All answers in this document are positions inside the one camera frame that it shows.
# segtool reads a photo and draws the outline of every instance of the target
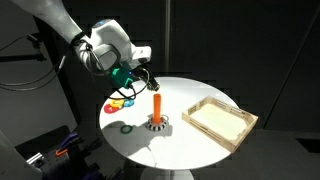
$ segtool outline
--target black background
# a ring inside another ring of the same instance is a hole
[[[171,2],[169,75],[199,80],[222,90],[240,108],[258,115],[257,127],[261,128],[291,71],[319,1]],[[150,70],[155,76],[163,75],[164,0],[65,0],[64,4],[87,34],[99,20],[116,19],[136,46],[151,46]],[[319,33],[317,20],[267,129],[320,131]],[[54,31],[49,35],[62,55],[66,42]],[[66,63],[65,73],[81,120],[97,120],[105,96],[112,92],[109,84],[98,79],[98,87],[105,92],[101,95],[76,55]]]

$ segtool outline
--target orange cylinder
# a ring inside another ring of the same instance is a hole
[[[161,111],[161,95],[154,94],[153,95],[153,121],[152,121],[153,124],[161,123],[160,111]]]

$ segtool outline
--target wooden box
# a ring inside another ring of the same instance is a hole
[[[233,153],[258,117],[208,96],[183,112],[182,119]]]

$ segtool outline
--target round white table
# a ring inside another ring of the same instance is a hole
[[[217,163],[230,152],[212,139],[182,120],[182,112],[210,95],[232,106],[236,103],[218,89],[195,80],[159,77],[158,92],[143,91],[134,100],[134,105],[120,109],[113,114],[104,112],[108,99],[100,111],[100,128],[107,142],[120,154],[130,160],[148,166],[141,179],[192,180],[190,169],[197,169]],[[144,83],[133,83],[139,91]],[[132,90],[120,89],[125,95]],[[169,117],[169,125],[153,132],[145,127],[153,114],[153,94],[161,94],[161,114]],[[117,92],[111,97],[121,97]],[[123,125],[133,126],[129,134],[122,134]]]

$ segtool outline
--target metal stand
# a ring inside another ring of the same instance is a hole
[[[194,180],[189,170],[160,170],[155,168],[145,168],[140,180]]]
[[[37,50],[37,54],[26,54],[26,55],[13,55],[13,56],[0,56],[1,62],[12,62],[12,61],[25,61],[25,60],[37,60],[45,61],[46,58],[40,51],[40,43],[42,42],[42,37],[40,33],[33,33],[27,36],[27,39],[31,41],[34,49]]]

